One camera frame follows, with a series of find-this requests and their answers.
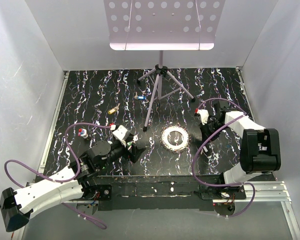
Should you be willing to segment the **plain silver key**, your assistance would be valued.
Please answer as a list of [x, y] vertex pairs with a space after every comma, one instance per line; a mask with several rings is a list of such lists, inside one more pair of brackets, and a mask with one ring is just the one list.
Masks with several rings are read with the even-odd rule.
[[126, 145], [127, 146], [131, 146], [132, 144], [135, 144], [136, 143], [136, 141], [138, 141], [138, 136], [137, 135], [129, 135], [128, 137], [127, 137], [127, 139], [125, 140], [126, 141]]

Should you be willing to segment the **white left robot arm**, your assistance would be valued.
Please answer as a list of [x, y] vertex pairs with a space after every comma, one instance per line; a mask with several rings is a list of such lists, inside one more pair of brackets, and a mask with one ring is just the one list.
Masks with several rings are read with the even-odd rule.
[[126, 145], [119, 140], [112, 143], [99, 141], [80, 155], [79, 162], [72, 162], [49, 179], [19, 189], [3, 190], [0, 211], [5, 230], [14, 232], [37, 214], [67, 201], [81, 198], [93, 203], [110, 200], [111, 185], [93, 183], [92, 179], [106, 174], [109, 164], [120, 158], [136, 163], [144, 151], [144, 147], [133, 141]]

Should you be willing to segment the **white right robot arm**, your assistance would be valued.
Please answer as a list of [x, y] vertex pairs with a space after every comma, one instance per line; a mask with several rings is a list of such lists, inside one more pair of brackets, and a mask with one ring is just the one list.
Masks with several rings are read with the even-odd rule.
[[280, 140], [276, 129], [255, 123], [234, 102], [225, 98], [215, 100], [214, 115], [209, 114], [201, 105], [194, 112], [200, 118], [199, 128], [203, 140], [200, 148], [203, 149], [206, 144], [215, 141], [223, 130], [230, 128], [241, 138], [239, 163], [221, 173], [215, 184], [200, 179], [198, 182], [216, 188], [217, 195], [227, 199], [235, 192], [234, 187], [281, 168]]

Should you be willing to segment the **key with black tag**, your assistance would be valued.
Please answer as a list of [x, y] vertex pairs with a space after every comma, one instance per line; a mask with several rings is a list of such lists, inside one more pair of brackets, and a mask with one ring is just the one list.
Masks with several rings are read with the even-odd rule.
[[207, 147], [206, 146], [204, 146], [203, 148], [202, 148], [202, 150], [201, 150], [201, 155], [207, 155], [209, 153], [209, 150], [207, 149]]

